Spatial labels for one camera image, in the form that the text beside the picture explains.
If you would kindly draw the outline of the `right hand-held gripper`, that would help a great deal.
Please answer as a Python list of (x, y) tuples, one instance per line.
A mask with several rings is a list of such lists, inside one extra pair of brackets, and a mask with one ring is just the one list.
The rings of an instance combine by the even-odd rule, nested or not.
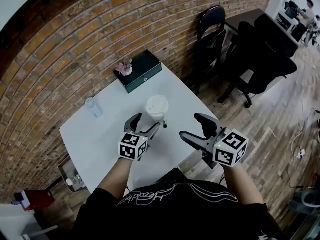
[(194, 149), (204, 150), (202, 159), (211, 168), (215, 164), (233, 168), (245, 155), (249, 139), (238, 130), (228, 127), (222, 128), (217, 134), (218, 126), (209, 115), (195, 113), (194, 118), (201, 124), (203, 135), (212, 137), (210, 141), (187, 131), (181, 131), (180, 138)]

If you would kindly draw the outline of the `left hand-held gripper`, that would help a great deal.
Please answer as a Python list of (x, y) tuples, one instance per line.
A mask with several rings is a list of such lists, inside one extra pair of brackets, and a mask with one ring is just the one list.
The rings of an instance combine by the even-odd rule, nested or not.
[(142, 136), (135, 134), (142, 113), (135, 114), (124, 124), (124, 132), (118, 142), (118, 155), (120, 158), (131, 161), (140, 161), (149, 148), (149, 142), (153, 140), (159, 129), (166, 129), (166, 120), (156, 122), (149, 130), (142, 132)]

